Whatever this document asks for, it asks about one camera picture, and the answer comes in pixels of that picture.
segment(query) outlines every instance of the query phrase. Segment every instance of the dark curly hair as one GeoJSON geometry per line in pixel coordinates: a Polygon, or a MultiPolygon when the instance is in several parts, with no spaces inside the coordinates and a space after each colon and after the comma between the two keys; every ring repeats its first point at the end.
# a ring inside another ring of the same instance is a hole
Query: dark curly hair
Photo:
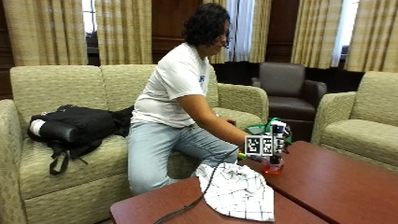
{"type": "MultiPolygon", "coordinates": [[[[198,7],[193,16],[183,24],[182,37],[189,45],[211,46],[217,37],[223,35],[225,22],[230,22],[230,16],[226,9],[213,3],[203,4],[198,7]]],[[[229,29],[226,32],[226,43],[229,44],[229,29]]]]}

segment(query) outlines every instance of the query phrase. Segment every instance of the sofa armrest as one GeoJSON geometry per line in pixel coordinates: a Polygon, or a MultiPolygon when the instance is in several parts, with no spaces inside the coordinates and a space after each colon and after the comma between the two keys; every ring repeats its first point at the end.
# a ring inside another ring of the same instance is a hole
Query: sofa armrest
{"type": "Polygon", "coordinates": [[[323,95],[314,117],[312,144],[318,146],[320,145],[320,137],[327,125],[350,118],[354,99],[354,91],[328,93],[323,95]]]}
{"type": "Polygon", "coordinates": [[[218,106],[254,114],[262,122],[267,121],[268,99],[260,88],[218,83],[218,106]]]}
{"type": "Polygon", "coordinates": [[[22,133],[12,100],[0,101],[0,223],[26,223],[20,196],[18,167],[22,133]]]}
{"type": "Polygon", "coordinates": [[[327,93],[327,86],[323,82],[304,80],[302,97],[303,100],[314,106],[314,108],[318,108],[320,99],[326,93],[327,93]]]}

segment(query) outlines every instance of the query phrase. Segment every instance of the green armchair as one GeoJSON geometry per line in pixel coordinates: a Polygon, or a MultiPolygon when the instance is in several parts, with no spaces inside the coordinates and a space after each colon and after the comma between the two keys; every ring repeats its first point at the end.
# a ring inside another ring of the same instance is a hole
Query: green armchair
{"type": "Polygon", "coordinates": [[[322,98],[311,142],[398,173],[398,73],[367,72],[358,91],[322,98]]]}

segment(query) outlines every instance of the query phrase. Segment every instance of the man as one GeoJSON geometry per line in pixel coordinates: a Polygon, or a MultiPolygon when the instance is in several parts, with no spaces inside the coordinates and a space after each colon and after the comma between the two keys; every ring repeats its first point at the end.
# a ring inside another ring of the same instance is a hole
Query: man
{"type": "Polygon", "coordinates": [[[127,135],[127,178],[134,195],[170,183],[166,163],[171,150],[215,166],[235,162],[246,132],[235,120],[219,117],[205,93],[207,57],[229,43],[230,17],[217,4],[202,5],[183,24],[185,43],[159,60],[139,95],[127,135]]]}

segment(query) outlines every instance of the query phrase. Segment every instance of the cable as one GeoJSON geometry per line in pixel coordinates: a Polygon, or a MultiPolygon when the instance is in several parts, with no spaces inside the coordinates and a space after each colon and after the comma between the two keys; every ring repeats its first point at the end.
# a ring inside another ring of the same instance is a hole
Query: cable
{"type": "Polygon", "coordinates": [[[201,193],[199,197],[187,205],[185,205],[179,210],[174,211],[174,212],[170,212],[169,214],[166,214],[163,217],[161,217],[155,222],[154,224],[161,224],[163,221],[166,221],[169,218],[171,218],[173,216],[175,216],[177,214],[187,211],[190,208],[193,208],[201,201],[201,199],[203,198],[203,195],[205,193],[207,192],[207,189],[210,188],[210,184],[211,184],[211,179],[213,179],[213,176],[214,176],[214,172],[215,172],[215,169],[218,168],[218,166],[221,165],[221,163],[225,161],[225,159],[227,158],[227,156],[234,152],[237,151],[241,147],[243,146],[243,144],[238,147],[234,148],[234,150],[231,150],[229,153],[226,153],[225,157],[222,158],[222,160],[217,163],[215,167],[214,167],[214,170],[211,172],[211,175],[210,175],[210,179],[209,179],[209,184],[206,186],[206,189],[205,191],[201,193]]]}

